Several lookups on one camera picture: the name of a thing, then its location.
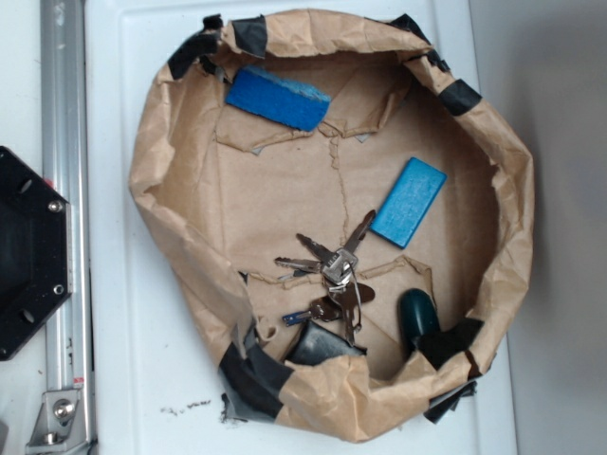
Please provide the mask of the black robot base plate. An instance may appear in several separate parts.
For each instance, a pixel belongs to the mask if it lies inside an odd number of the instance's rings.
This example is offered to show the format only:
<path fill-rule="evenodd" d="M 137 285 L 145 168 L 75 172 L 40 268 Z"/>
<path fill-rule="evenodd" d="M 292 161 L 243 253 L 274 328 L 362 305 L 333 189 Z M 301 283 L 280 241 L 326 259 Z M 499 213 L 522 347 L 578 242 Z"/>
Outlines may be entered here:
<path fill-rule="evenodd" d="M 1 148 L 1 359 L 12 359 L 70 296 L 70 205 Z"/>

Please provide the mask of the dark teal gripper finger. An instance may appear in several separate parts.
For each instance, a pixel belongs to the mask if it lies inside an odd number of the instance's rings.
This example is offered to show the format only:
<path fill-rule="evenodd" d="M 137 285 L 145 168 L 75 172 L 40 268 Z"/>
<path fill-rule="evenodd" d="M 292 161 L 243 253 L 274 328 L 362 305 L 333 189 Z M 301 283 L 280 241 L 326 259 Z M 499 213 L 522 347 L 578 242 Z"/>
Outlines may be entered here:
<path fill-rule="evenodd" d="M 397 302 L 400 334 L 408 352 L 412 354 L 422 336 L 440 330 L 437 311 L 431 296 L 419 288 L 405 291 Z"/>
<path fill-rule="evenodd" d="M 285 359 L 299 365 L 316 366 L 327 359 L 343 355 L 362 356 L 366 354 L 365 348 L 351 346 L 344 338 L 309 320 L 304 324 Z"/>

